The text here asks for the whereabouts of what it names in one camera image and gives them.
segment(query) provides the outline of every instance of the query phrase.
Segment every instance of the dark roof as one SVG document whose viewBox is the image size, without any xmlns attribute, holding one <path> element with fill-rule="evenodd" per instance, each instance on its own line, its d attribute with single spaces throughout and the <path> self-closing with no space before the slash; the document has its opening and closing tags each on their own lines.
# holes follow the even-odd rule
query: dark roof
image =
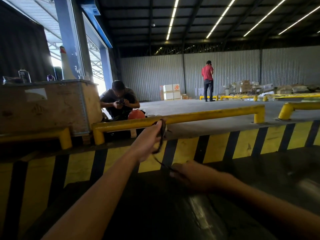
<svg viewBox="0 0 320 240">
<path fill-rule="evenodd" d="M 235 0 L 209 39 L 206 36 L 231 0 L 179 0 L 169 41 L 175 0 L 99 0 L 101 15 L 118 46 L 207 43 L 272 38 L 320 5 L 320 0 L 286 0 L 248 36 L 281 0 Z M 320 31 L 320 9 L 290 28 L 287 36 Z"/>
</svg>

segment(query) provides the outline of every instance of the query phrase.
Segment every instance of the gray t-shirt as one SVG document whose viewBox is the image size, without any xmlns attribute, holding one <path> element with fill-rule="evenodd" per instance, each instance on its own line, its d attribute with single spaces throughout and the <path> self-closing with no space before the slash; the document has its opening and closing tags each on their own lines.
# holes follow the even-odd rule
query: gray t-shirt
<svg viewBox="0 0 320 240">
<path fill-rule="evenodd" d="M 101 102 L 105 102 L 105 103 L 110 103 L 109 100 L 120 100 L 120 99 L 125 99 L 126 94 L 130 94 L 131 96 L 134 97 L 135 102 L 138 101 L 136 94 L 134 93 L 134 91 L 131 88 L 125 88 L 124 89 L 124 94 L 122 97 L 117 97 L 114 93 L 114 91 L 112 90 L 112 88 L 110 88 L 109 90 L 106 90 L 104 93 L 102 93 L 100 95 L 100 101 Z"/>
</svg>

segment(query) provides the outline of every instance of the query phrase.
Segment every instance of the person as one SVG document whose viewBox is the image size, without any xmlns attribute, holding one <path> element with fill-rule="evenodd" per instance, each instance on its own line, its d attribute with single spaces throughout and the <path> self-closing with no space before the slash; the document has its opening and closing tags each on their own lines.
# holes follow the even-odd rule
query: person
<svg viewBox="0 0 320 240">
<path fill-rule="evenodd" d="M 201 75 L 203 76 L 203 87 L 204 87 L 204 99 L 207 102 L 208 101 L 208 87 L 209 87 L 209 96 L 210 96 L 210 102 L 214 101 L 212 99 L 213 92 L 214 92 L 214 80 L 212 78 L 212 74 L 214 73 L 214 69 L 211 65 L 211 60 L 207 61 L 207 64 L 202 68 Z"/>
<path fill-rule="evenodd" d="M 136 94 L 131 88 L 127 88 L 120 80 L 112 83 L 112 88 L 100 96 L 101 108 L 106 108 L 112 119 L 120 117 L 119 120 L 128 119 L 128 114 L 133 109 L 140 108 Z"/>
<path fill-rule="evenodd" d="M 161 124 L 158 121 L 144 129 L 131 147 L 50 228 L 42 240 L 102 239 L 133 169 L 156 151 L 154 144 L 160 141 L 157 135 Z M 275 234 L 281 232 L 286 239 L 319 239 L 320 217 L 307 210 L 252 188 L 229 173 L 193 160 L 172 167 L 175 171 L 170 176 L 200 192 L 223 195 L 246 209 Z"/>
</svg>

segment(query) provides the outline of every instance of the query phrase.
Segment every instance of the stack of white boxes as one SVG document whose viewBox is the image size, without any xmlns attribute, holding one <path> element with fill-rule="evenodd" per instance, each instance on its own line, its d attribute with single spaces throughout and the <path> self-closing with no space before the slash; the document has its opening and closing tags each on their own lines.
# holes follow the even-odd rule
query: stack of white boxes
<svg viewBox="0 0 320 240">
<path fill-rule="evenodd" d="M 163 96 L 166 101 L 180 100 L 180 84 L 169 84 L 163 86 Z"/>
</svg>

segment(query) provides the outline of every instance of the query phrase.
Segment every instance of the yellow and black striped curb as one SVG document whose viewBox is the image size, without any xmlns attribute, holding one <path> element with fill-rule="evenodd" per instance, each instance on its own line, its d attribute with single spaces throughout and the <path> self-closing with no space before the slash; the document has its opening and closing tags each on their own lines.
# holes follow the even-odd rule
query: yellow and black striped curb
<svg viewBox="0 0 320 240">
<path fill-rule="evenodd" d="M 164 141 L 156 157 L 165 165 L 188 160 L 232 164 L 235 158 L 320 146 L 319 125 L 317 120 L 169 140 Z M 68 183 L 97 181 L 128 148 L 98 149 L 29 162 L 1 163 L 0 232 L 9 239 L 17 235 L 21 237 Z M 150 156 L 137 166 L 134 173 L 160 170 L 161 167 Z"/>
</svg>

